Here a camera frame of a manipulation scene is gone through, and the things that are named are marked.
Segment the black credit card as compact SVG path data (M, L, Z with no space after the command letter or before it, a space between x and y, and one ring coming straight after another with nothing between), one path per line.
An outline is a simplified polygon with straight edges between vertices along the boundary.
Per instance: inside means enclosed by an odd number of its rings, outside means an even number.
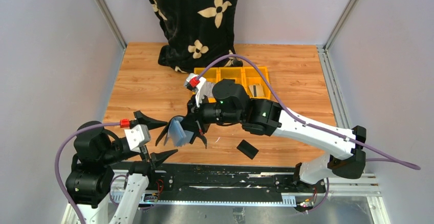
M250 144L246 140L242 140L237 145L236 148L238 151L243 153L246 157L248 157L251 160L253 160L259 152L259 150L256 147L254 147L252 144Z

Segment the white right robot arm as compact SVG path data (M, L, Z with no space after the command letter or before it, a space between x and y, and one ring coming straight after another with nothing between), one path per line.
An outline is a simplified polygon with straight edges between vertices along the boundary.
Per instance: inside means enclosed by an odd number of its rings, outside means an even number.
M343 129L294 114L277 102L249 97L244 87L232 79L213 86L212 103L202 91L199 86L187 103L187 114L173 117L158 141L171 140L177 147L197 138L207 143L205 133L211 124L240 124L253 135L290 138L324 151L322 156L296 165L292 185L299 192L327 177L358 179L363 174L366 154L354 140L365 138L364 128Z

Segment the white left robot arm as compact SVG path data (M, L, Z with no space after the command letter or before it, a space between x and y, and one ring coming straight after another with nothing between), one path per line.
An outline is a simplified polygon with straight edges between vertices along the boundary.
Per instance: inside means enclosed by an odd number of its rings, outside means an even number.
M177 150L149 153L146 148L150 130L168 123L141 111L134 112L134 117L115 123L89 121L65 140L74 141L76 153L67 180L58 183L75 210L78 223L132 223L145 190L156 190L153 200L157 201L164 187L169 186L168 175L156 173L156 169ZM109 218L111 186L116 178L112 165L137 155L141 160L130 166L121 201Z

